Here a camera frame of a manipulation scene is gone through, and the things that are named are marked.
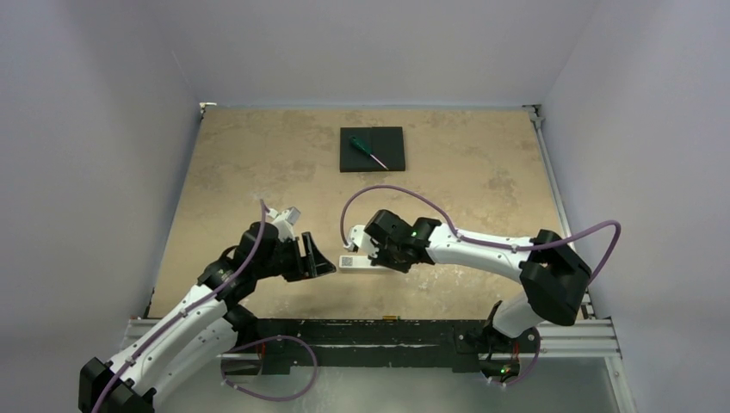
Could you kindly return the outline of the white remote control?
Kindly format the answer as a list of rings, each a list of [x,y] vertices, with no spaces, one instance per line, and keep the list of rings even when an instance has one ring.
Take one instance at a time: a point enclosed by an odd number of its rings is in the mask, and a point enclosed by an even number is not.
[[[390,268],[373,264],[369,256],[342,255],[339,257],[338,269],[356,273],[385,273]]]

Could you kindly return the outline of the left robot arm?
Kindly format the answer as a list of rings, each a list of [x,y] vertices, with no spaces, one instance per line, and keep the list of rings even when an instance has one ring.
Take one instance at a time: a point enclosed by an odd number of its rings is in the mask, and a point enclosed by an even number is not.
[[[261,279],[289,282],[333,274],[312,236],[255,222],[238,244],[208,264],[182,300],[141,338],[108,361],[93,358],[81,369],[78,408],[82,412],[153,412],[164,396],[220,354],[252,349],[264,357],[276,343],[313,348],[285,333],[266,336],[259,318],[240,303]]]

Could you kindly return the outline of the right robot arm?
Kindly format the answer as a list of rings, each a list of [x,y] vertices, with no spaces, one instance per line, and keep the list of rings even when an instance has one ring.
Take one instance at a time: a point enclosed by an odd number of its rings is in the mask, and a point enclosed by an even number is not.
[[[503,350],[524,331],[546,321],[572,326],[592,274],[588,264],[557,233],[497,237],[458,231],[439,219],[409,224],[381,209],[345,237],[350,250],[375,266],[407,273],[417,264],[457,265],[503,276],[522,288],[498,303],[483,328],[486,344]]]

